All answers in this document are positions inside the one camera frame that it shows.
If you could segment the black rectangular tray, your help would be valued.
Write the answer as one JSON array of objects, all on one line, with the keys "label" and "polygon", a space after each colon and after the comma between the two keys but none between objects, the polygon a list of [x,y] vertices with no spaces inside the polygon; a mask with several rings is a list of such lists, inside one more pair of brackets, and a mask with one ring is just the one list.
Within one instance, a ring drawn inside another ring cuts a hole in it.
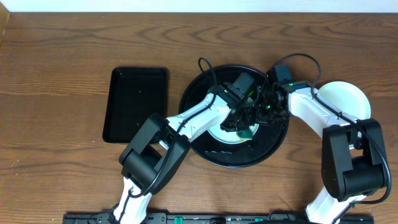
[{"label": "black rectangular tray", "polygon": [[169,71],[164,67],[116,67],[111,73],[102,138],[129,143],[146,119],[167,110]]}]

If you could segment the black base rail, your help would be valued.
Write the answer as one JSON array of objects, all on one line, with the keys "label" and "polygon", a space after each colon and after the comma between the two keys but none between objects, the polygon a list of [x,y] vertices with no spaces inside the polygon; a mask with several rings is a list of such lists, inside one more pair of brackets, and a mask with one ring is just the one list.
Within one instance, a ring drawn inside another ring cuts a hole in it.
[{"label": "black base rail", "polygon": [[[296,224],[309,221],[297,214],[272,213],[270,215],[187,215],[148,213],[142,224]],[[114,223],[109,212],[93,214],[65,214],[63,224]]]}]

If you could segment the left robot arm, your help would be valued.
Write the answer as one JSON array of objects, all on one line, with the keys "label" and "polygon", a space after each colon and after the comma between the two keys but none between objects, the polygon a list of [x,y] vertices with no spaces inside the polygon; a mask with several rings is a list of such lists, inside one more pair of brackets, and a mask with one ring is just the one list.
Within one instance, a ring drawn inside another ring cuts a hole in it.
[{"label": "left robot arm", "polygon": [[148,117],[119,157],[124,188],[111,212],[113,223],[141,223],[153,195],[162,190],[180,167],[192,141],[228,116],[253,108],[256,87],[235,84],[211,87],[204,99],[181,114]]}]

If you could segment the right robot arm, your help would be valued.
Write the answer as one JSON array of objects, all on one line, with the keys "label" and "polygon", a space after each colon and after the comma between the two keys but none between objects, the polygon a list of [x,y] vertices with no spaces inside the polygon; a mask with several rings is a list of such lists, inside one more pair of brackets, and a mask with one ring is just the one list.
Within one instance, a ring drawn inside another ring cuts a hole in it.
[{"label": "right robot arm", "polygon": [[370,117],[366,95],[348,82],[327,83],[317,90],[308,81],[266,82],[261,111],[274,124],[289,116],[304,121],[322,139],[324,187],[305,208],[311,223],[339,223],[356,204],[380,189],[385,201],[392,188],[381,125]]}]

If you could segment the light blue plate top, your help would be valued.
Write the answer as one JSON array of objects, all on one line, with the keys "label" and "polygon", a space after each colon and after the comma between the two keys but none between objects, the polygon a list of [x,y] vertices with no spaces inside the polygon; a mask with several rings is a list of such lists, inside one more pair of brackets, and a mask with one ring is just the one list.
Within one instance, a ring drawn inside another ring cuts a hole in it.
[{"label": "light blue plate top", "polygon": [[[237,132],[226,132],[220,128],[220,124],[227,118],[231,110],[232,109],[228,106],[227,102],[220,96],[216,95],[215,101],[206,111],[208,114],[205,115],[205,118],[211,119],[211,125],[208,125],[206,130],[212,137],[222,143],[239,144],[244,142],[244,140],[238,138],[236,134]],[[258,124],[249,127],[253,135],[258,130],[258,127]]]}]

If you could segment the light blue plate bottom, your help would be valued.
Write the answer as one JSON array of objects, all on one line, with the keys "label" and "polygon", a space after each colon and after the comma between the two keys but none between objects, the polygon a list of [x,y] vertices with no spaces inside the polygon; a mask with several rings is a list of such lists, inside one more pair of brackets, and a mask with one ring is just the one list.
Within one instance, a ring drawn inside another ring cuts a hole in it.
[{"label": "light blue plate bottom", "polygon": [[318,92],[345,113],[359,119],[369,119],[371,117],[371,105],[367,96],[351,83],[343,81],[330,82],[323,85]]}]

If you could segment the light blue plate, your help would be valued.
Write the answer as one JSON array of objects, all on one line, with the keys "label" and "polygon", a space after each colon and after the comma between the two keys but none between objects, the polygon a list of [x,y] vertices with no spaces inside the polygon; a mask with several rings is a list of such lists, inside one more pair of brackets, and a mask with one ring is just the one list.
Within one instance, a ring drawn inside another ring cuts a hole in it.
[{"label": "light blue plate", "polygon": [[[244,140],[238,138],[236,134],[237,132],[226,132],[220,128],[220,124],[227,118],[231,110],[232,109],[228,106],[227,102],[220,96],[216,95],[215,101],[206,111],[208,114],[205,115],[205,118],[211,119],[211,125],[208,125],[206,130],[212,137],[222,143],[239,144],[244,142]],[[258,124],[249,127],[253,135],[258,130],[258,127]]]},{"label": "light blue plate", "polygon": [[367,96],[351,83],[343,81],[330,82],[323,85],[318,92],[345,113],[359,119],[369,119],[371,117],[371,105]]}]

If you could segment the green sponge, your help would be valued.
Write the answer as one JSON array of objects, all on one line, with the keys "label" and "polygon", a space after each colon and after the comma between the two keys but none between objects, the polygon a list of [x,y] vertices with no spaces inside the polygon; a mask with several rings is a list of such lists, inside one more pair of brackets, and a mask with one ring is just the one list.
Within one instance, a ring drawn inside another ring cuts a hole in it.
[{"label": "green sponge", "polygon": [[238,138],[240,138],[244,141],[252,140],[252,138],[253,138],[253,133],[250,129],[238,131],[236,134],[237,134]]}]

